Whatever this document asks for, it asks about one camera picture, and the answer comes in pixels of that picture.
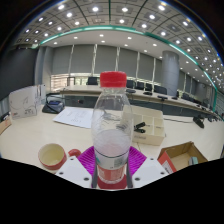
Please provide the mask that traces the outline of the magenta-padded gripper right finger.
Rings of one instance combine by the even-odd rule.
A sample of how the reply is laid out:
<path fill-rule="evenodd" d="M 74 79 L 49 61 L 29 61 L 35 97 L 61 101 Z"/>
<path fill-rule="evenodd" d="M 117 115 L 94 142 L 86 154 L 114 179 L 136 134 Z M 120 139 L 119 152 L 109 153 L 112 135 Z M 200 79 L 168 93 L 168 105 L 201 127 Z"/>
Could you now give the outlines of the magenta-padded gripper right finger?
<path fill-rule="evenodd" d="M 168 175 L 153 157 L 146 157 L 134 147 L 130 148 L 126 169 L 127 187 L 141 188 Z"/>

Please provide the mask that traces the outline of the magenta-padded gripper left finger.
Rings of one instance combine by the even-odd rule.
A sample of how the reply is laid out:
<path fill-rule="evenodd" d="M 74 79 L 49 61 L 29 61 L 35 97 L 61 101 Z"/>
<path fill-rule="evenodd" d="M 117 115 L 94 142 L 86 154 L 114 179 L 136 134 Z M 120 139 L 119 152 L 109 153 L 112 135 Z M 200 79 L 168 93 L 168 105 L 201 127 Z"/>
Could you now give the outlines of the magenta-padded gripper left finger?
<path fill-rule="evenodd" d="M 81 153 L 78 149 L 68 152 L 69 158 L 56 175 L 84 188 L 97 187 L 97 168 L 94 147 Z"/>

